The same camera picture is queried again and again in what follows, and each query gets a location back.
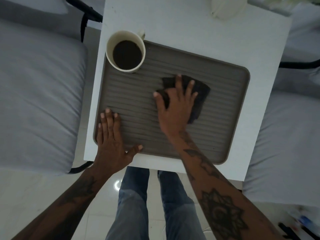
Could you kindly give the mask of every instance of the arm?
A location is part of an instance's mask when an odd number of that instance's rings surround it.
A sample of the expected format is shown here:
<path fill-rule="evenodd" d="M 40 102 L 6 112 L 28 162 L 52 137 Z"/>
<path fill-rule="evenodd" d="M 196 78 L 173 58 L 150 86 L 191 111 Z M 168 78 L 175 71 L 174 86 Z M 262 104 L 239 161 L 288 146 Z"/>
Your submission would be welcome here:
<path fill-rule="evenodd" d="M 106 109 L 98 126 L 98 153 L 93 165 L 12 240 L 71 239 L 83 214 L 114 173 L 132 162 L 142 145 L 126 153 L 120 133 L 120 116 Z"/>
<path fill-rule="evenodd" d="M 185 94 L 181 76 L 176 88 L 167 89 L 170 105 L 162 96 L 154 97 L 161 130 L 178 151 L 194 193 L 217 240 L 282 239 L 274 225 L 201 153 L 186 125 L 197 93 L 191 94 L 191 81 Z"/>

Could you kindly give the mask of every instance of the blue jeans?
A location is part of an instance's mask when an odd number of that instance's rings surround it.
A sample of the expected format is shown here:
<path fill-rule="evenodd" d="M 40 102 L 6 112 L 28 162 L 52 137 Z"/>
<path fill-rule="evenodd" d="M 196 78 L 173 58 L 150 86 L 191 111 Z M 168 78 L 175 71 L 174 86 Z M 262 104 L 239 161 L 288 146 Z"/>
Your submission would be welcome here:
<path fill-rule="evenodd" d="M 118 210 L 106 240 L 149 240 L 147 189 L 149 169 L 127 167 Z M 194 202 L 175 172 L 159 171 L 167 240 L 206 240 Z"/>

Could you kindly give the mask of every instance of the hand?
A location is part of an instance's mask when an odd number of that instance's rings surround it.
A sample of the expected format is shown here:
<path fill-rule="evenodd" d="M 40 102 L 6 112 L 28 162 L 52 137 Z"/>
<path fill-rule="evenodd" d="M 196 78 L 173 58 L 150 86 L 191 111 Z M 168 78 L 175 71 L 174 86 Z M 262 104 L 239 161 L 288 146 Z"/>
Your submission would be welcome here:
<path fill-rule="evenodd" d="M 154 92 L 153 96 L 158 108 L 158 118 L 162 132 L 168 137 L 169 141 L 179 136 L 179 132 L 184 132 L 191 114 L 192 106 L 198 93 L 192 93 L 194 80 L 190 81 L 183 94 L 182 77 L 176 76 L 176 87 L 166 89 L 170 98 L 168 109 L 162 96 L 158 92 Z"/>
<path fill-rule="evenodd" d="M 98 176 L 107 181 L 112 174 L 129 165 L 143 146 L 136 145 L 126 153 L 120 132 L 119 114 L 112 115 L 112 111 L 106 109 L 100 116 L 101 123 L 98 125 L 97 135 L 98 153 L 92 168 Z"/>

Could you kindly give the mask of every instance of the person's left hand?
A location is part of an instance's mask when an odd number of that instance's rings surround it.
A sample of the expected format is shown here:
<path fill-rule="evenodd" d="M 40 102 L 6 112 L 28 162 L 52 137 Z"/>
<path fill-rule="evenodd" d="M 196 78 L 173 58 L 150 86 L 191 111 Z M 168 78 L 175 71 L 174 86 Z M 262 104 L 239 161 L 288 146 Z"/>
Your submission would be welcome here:
<path fill-rule="evenodd" d="M 98 153 L 92 165 L 98 176 L 105 181 L 108 178 L 129 165 L 134 156 L 143 148 L 135 145 L 127 153 L 124 149 L 120 132 L 120 116 L 112 114 L 111 109 L 101 113 L 101 123 L 98 125 Z"/>

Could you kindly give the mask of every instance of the white table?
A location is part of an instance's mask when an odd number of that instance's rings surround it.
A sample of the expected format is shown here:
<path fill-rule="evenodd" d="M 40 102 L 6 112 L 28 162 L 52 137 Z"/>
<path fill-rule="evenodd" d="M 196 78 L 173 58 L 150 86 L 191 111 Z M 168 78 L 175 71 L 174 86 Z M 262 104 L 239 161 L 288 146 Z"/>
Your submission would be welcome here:
<path fill-rule="evenodd" d="M 290 26 L 290 18 L 251 5 L 238 17 L 221 21 L 210 16 L 210 0 L 106 0 L 84 160 L 94 160 L 98 149 L 94 125 L 104 63 L 108 62 L 106 42 L 118 30 L 144 29 L 148 41 L 244 66 L 250 71 L 228 159 L 217 166 L 227 179 L 243 181 Z M 159 156 L 138 154 L 131 165 L 185 173 L 180 160 Z"/>

